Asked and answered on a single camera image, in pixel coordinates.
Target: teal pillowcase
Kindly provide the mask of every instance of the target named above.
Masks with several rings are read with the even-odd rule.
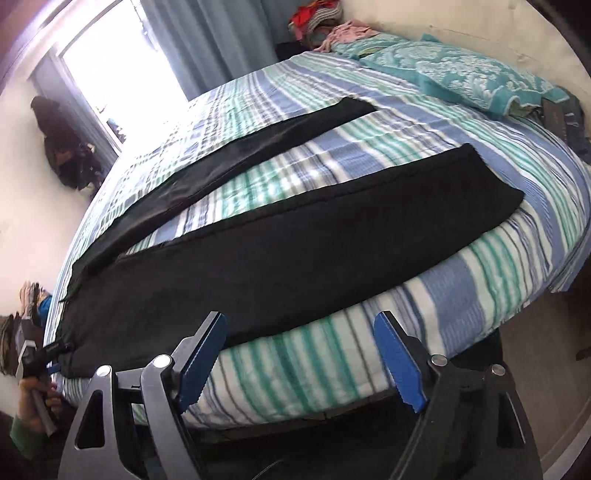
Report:
[[[389,33],[380,33],[374,37],[361,38],[351,43],[332,42],[330,49],[348,59],[359,60],[402,41],[407,40]]]
[[[550,82],[479,53],[423,40],[396,43],[361,63],[418,85],[426,95],[498,115],[526,115],[542,98],[562,102],[569,96]]]

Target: bright window light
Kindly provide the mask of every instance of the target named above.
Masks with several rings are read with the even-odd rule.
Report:
[[[166,57],[142,29],[134,5],[123,0],[63,56],[90,105],[112,128],[113,124],[121,127],[128,138],[141,136],[187,106]]]

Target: white wall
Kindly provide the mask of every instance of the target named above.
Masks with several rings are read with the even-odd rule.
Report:
[[[28,80],[13,77],[0,96],[0,314],[19,308],[25,280],[53,290],[89,203],[47,163],[30,108],[35,95]],[[13,414],[16,399],[14,379],[0,375],[0,410]]]

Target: bed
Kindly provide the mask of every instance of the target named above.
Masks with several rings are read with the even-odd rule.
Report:
[[[74,261],[125,209],[229,141],[315,111],[344,96],[378,110],[252,168],[134,246],[136,252],[223,218],[312,189],[471,143],[503,181],[525,192],[503,224],[403,285],[306,326],[221,352],[203,394],[185,413],[200,428],[230,428],[314,414],[390,390],[372,319],[391,310],[431,353],[451,357],[485,338],[544,290],[567,289],[591,248],[591,180],[562,141],[535,122],[494,120],[423,95],[413,84],[337,54],[304,53],[191,102],[161,136],[114,165],[71,244],[54,296]],[[63,304],[52,302],[45,342]],[[88,379],[54,376],[77,404]],[[140,406],[134,407],[142,421]]]

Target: blue curtain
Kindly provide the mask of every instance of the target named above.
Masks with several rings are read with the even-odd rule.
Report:
[[[37,64],[31,80],[39,95],[59,102],[70,126],[84,143],[96,147],[95,158],[109,171],[119,156],[119,145],[100,123],[64,60],[50,50]]]
[[[178,82],[193,98],[277,62],[287,24],[309,0],[141,0]]]

